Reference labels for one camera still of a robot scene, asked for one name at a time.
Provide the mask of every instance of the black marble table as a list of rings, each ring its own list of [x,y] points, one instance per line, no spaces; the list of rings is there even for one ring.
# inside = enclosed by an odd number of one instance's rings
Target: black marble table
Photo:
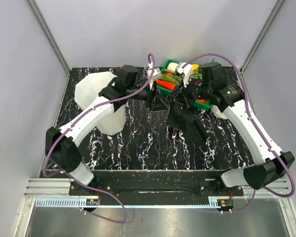
[[[60,127],[82,110],[74,101],[74,87],[89,73],[116,72],[118,68],[73,68],[57,119]],[[225,67],[229,83],[237,82],[230,67]],[[139,68],[147,76],[147,68]],[[93,129],[81,142],[79,150],[89,169],[103,170],[197,170],[228,169],[252,164],[248,147],[228,120],[216,118],[210,111],[193,108],[209,138],[195,144],[183,134],[166,126],[168,111],[149,112],[141,101],[130,99],[126,104],[126,124],[114,135]],[[58,169],[50,162],[49,170]]]

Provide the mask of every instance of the white container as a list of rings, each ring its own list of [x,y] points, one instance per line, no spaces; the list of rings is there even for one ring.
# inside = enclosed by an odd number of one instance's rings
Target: white container
[[[114,77],[116,76],[110,72],[87,75],[75,86],[74,101],[85,110]],[[97,129],[103,134],[114,135],[123,130],[125,122],[125,105],[123,105],[114,114],[101,121]]]

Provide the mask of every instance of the black marble surface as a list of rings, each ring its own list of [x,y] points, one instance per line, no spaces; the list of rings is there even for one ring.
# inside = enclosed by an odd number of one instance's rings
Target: black marble surface
[[[116,72],[118,68],[73,68],[65,92],[57,127],[82,112],[74,101],[74,87],[89,73]],[[237,82],[234,70],[225,68],[229,83]],[[147,76],[147,68],[139,68]],[[168,111],[149,112],[141,101],[126,104],[126,124],[114,135],[93,129],[79,150],[90,169],[228,169],[252,164],[248,147],[228,120],[216,118],[210,111],[193,108],[209,138],[195,144],[177,131],[166,127]],[[58,169],[52,162],[48,169]]]

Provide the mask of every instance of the white wall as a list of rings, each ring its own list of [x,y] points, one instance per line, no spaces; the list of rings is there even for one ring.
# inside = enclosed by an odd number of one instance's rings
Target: white wall
[[[296,158],[296,0],[285,3],[245,75],[261,123]],[[296,160],[290,170],[296,182]]]
[[[221,53],[240,67],[276,0],[36,0],[70,67]]]
[[[66,79],[25,0],[0,0],[0,237],[7,237]]]

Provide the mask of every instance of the floor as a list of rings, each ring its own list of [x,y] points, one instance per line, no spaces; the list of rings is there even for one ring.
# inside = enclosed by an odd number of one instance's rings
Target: floor
[[[236,209],[244,200],[236,200]],[[95,210],[122,219],[122,209]],[[247,210],[219,215],[199,209],[128,209],[128,223],[114,224],[78,209],[35,207],[27,237],[286,237],[276,199],[256,199]]]
[[[81,113],[74,101],[74,87],[89,73],[116,72],[118,68],[73,68],[65,92],[57,127]],[[229,83],[237,82],[234,70],[225,68]],[[139,68],[146,77],[147,68]],[[126,124],[114,136],[91,131],[79,150],[90,169],[116,170],[197,170],[228,169],[252,164],[248,147],[228,120],[216,118],[211,112],[193,107],[209,138],[199,144],[181,133],[166,127],[168,111],[149,112],[141,101],[129,100],[126,105]],[[48,169],[58,169],[50,163]]]

